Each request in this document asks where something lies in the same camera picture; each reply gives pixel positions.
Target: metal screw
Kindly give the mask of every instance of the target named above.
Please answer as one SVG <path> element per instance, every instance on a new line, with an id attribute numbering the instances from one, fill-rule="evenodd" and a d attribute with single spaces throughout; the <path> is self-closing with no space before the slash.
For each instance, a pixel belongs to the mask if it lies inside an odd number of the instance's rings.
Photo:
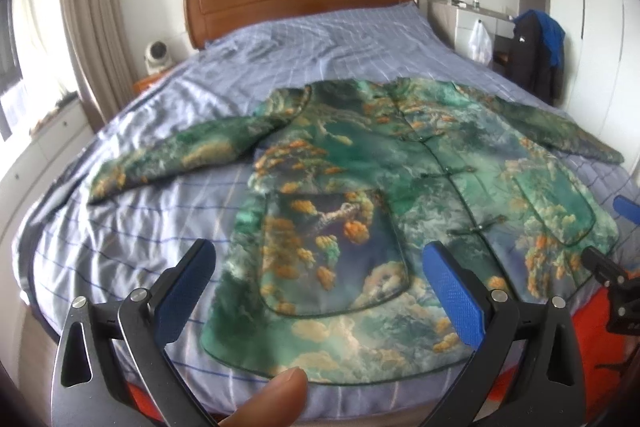
<path id="1" fill-rule="evenodd" d="M 129 295 L 129 298 L 133 302 L 143 301 L 144 299 L 146 299 L 146 290 L 144 288 L 136 288 L 131 292 L 131 295 Z"/>
<path id="2" fill-rule="evenodd" d="M 566 302 L 564 302 L 564 299 L 559 295 L 556 295 L 551 299 L 551 304 L 559 309 L 562 309 L 566 306 Z"/>
<path id="3" fill-rule="evenodd" d="M 71 302 L 71 305 L 73 306 L 73 308 L 82 308 L 82 306 L 84 306 L 86 304 L 86 297 L 76 297 L 73 302 Z"/>
<path id="4" fill-rule="evenodd" d="M 494 290 L 491 292 L 491 298 L 496 302 L 506 302 L 509 296 L 504 290 Z"/>

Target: white plastic bag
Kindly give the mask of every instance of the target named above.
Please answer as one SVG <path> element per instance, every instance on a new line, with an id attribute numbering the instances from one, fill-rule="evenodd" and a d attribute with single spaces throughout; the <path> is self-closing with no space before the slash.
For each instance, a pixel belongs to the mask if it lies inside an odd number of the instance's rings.
<path id="1" fill-rule="evenodd" d="M 474 29 L 471 31 L 469 58 L 485 66 L 488 66 L 494 58 L 494 46 L 491 44 L 491 37 L 480 19 L 476 21 Z"/>

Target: fingernail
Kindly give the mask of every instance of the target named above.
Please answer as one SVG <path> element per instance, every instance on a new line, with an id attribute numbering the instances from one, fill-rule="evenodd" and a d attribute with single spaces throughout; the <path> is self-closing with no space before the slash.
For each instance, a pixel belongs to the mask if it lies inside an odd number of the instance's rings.
<path id="1" fill-rule="evenodd" d="M 291 367 L 286 371 L 284 371 L 283 373 L 280 373 L 279 375 L 276 375 L 275 377 L 271 378 L 269 383 L 264 386 L 263 390 L 275 389 L 276 387 L 280 387 L 282 384 L 287 383 L 289 380 L 291 380 L 291 377 L 293 377 L 293 374 L 296 372 L 297 369 L 298 367 Z"/>

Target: bed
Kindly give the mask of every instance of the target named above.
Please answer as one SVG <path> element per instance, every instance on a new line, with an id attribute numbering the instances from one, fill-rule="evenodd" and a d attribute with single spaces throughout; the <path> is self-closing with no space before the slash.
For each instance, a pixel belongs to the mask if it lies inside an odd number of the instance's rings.
<path id="1" fill-rule="evenodd" d="M 200 51 L 97 134 L 30 210 L 15 240 L 16 277 L 53 337 L 60 333 L 74 297 L 103 302 L 123 298 L 135 287 L 148 287 L 162 270 L 177 264 L 196 238 L 216 245 L 220 267 L 252 171 L 247 158 L 87 206 L 90 180 L 107 159 L 204 120 L 247 114 L 274 88 L 314 80 L 455 80 L 508 100 L 546 107 L 498 74 L 444 47 L 418 10 L 417 0 L 184 1 L 188 33 Z M 559 156 L 616 219 L 620 240 L 614 258 L 636 269 L 640 232 L 612 209 L 616 194 L 640 201 L 628 173 L 580 156 Z M 167 353 L 203 406 L 228 414 L 265 380 L 215 362 L 198 344 L 219 273 L 217 269 Z M 572 311 L 597 289 L 593 281 L 583 286 L 570 302 Z M 132 362 L 119 346 L 116 350 L 127 379 L 136 383 Z M 434 403 L 459 370 L 450 367 L 377 385 L 312 385 L 303 418 L 403 414 Z"/>

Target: nightstand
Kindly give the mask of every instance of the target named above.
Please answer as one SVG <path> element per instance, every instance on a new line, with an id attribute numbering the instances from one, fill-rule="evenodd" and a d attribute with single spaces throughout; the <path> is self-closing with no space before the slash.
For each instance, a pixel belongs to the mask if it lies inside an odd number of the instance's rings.
<path id="1" fill-rule="evenodd" d="M 171 71 L 164 70 L 160 71 L 160 73 L 150 74 L 148 77 L 143 78 L 142 80 L 137 81 L 133 84 L 133 92 L 137 95 L 149 89 L 149 87 L 153 86 L 158 80 L 161 80 Z"/>

